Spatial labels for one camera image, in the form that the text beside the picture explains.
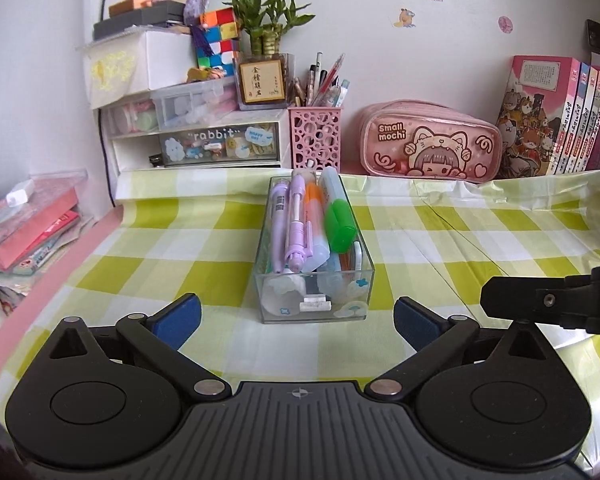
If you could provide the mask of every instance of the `green leaves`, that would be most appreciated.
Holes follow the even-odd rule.
[[[300,27],[301,25],[305,25],[309,23],[312,19],[315,18],[315,14],[300,14],[298,15],[298,10],[306,9],[311,4],[306,4],[300,7],[296,6],[296,1],[291,0],[291,4],[288,9],[285,9],[285,19],[286,25],[283,29],[282,33],[286,34],[294,27]]]
[[[231,0],[224,2],[232,6],[236,18],[238,18],[244,30],[252,38],[261,38],[265,33],[274,34],[280,42],[280,37],[288,33],[294,27],[301,27],[315,18],[314,14],[298,14],[300,10],[306,9],[311,4],[297,6],[295,0],[287,5],[286,0]],[[264,23],[264,17],[269,17],[269,23]],[[284,26],[280,18],[284,16]]]
[[[236,18],[242,22],[247,33],[251,34],[252,30],[262,26],[266,14],[265,11],[260,12],[262,0],[231,0],[223,3],[233,7]]]

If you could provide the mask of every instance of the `comic book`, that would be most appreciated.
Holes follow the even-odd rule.
[[[564,148],[560,154],[560,161],[558,162],[558,169],[555,171],[556,174],[564,173],[567,169],[567,162],[573,149],[573,141],[576,138],[578,129],[580,127],[580,121],[582,120],[582,109],[584,108],[584,99],[587,97],[587,88],[589,86],[589,70],[590,66],[586,63],[580,65],[580,78],[578,79],[578,92],[576,94],[576,101],[573,105],[573,115],[571,117],[571,124],[567,131],[567,136],[564,138]]]
[[[578,155],[582,150],[582,143],[584,141],[587,130],[589,129],[589,121],[591,120],[591,109],[593,108],[593,97],[596,94],[596,83],[598,82],[598,71],[591,67],[589,72],[589,83],[587,84],[587,95],[584,98],[584,106],[582,107],[582,118],[580,119],[580,125],[578,131],[573,139],[573,147],[567,160],[567,167],[564,170],[565,173],[573,173],[576,169],[576,162],[578,161]]]
[[[555,172],[573,114],[580,62],[572,57],[515,56],[498,129],[500,178]]]
[[[598,84],[596,86],[596,94],[593,97],[593,106],[591,107],[591,117],[589,118],[589,124],[587,125],[587,133],[585,135],[585,141],[578,155],[578,161],[576,163],[575,171],[585,171],[587,164],[589,163],[589,157],[591,151],[596,143],[596,137],[600,129],[600,72],[598,72]]]

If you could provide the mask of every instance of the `rubik's cube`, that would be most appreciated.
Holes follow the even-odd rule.
[[[213,51],[212,56],[206,56],[198,49],[198,66],[222,67],[228,76],[234,75],[234,58],[240,51],[240,29],[235,19],[234,10],[213,10],[200,16],[200,23],[205,27],[205,37]]]

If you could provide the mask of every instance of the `white wall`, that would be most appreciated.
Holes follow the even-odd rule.
[[[222,1],[211,0],[210,8]],[[311,2],[308,10],[317,15],[283,39],[283,51],[296,54],[297,69],[308,69],[318,50],[327,64],[347,53],[342,75],[351,81],[344,142],[349,158],[358,158],[351,119],[364,105],[416,98],[494,121],[511,56],[589,60],[584,22],[600,22],[600,0],[296,1]],[[416,27],[392,27],[402,7],[415,12]],[[512,34],[498,28],[501,15],[512,19]]]
[[[0,193],[28,174],[85,168],[81,203],[109,208],[82,57],[83,0],[0,0]]]

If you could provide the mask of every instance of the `pink desk edge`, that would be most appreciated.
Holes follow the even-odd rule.
[[[25,335],[40,311],[53,298],[72,272],[93,253],[96,247],[111,234],[122,221],[122,207],[109,211],[94,227],[81,237],[33,288],[0,329],[0,371],[17,343]]]

